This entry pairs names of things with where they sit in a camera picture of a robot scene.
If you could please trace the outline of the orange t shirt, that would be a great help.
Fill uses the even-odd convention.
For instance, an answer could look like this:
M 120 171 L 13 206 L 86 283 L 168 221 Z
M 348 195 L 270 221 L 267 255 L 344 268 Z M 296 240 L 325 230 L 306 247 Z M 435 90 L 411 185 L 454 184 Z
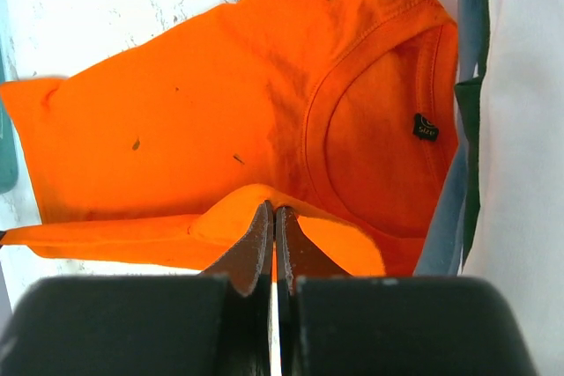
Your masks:
M 239 0 L 69 78 L 10 82 L 46 258 L 204 269 L 291 207 L 355 276 L 409 276 L 457 147 L 439 0 Z

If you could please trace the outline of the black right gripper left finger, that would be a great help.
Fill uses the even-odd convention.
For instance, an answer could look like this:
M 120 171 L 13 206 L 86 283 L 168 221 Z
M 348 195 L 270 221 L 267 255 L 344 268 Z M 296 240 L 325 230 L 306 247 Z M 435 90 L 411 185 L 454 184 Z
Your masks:
M 244 235 L 200 276 L 225 276 L 241 296 L 271 294 L 274 212 L 262 202 Z

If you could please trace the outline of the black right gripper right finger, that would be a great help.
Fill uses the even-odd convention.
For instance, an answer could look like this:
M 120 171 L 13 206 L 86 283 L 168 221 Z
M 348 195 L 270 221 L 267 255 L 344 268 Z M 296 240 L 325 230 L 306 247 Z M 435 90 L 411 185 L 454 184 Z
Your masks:
M 350 276 L 326 255 L 305 233 L 290 207 L 276 212 L 275 243 L 279 296 L 292 296 L 300 276 L 328 278 Z

